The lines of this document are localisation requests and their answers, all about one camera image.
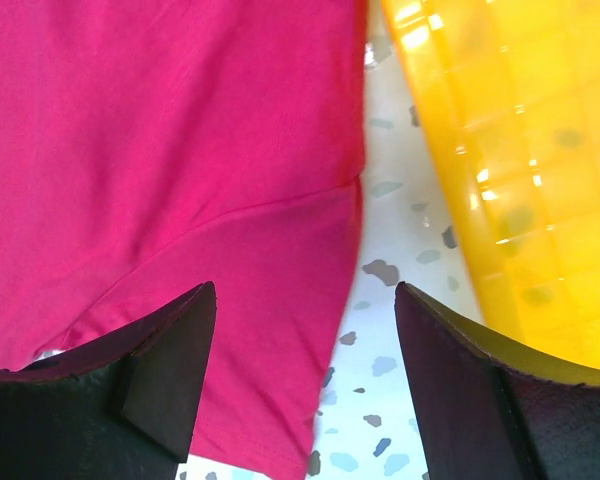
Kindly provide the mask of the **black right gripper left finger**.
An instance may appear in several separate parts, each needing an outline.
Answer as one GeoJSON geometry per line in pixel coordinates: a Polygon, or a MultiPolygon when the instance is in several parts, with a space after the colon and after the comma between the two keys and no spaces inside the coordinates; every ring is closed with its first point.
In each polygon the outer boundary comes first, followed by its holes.
{"type": "Polygon", "coordinates": [[[0,370],[0,479],[174,478],[215,319],[208,282],[79,347],[0,370]]]}

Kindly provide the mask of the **magenta pink t-shirt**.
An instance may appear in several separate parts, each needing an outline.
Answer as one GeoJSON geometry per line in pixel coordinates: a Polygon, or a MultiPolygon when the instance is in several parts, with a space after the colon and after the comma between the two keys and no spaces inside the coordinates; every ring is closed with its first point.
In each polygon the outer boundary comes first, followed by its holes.
{"type": "Polygon", "coordinates": [[[306,476],[356,270],[363,1],[0,1],[0,369],[212,282],[190,447],[306,476]]]}

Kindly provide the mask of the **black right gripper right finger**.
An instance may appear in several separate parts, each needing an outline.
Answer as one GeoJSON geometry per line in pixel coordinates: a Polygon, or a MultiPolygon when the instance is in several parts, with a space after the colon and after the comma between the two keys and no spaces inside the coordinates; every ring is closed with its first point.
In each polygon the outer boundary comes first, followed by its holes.
{"type": "Polygon", "coordinates": [[[600,479],[600,370],[401,282],[395,315],[432,479],[600,479]]]}

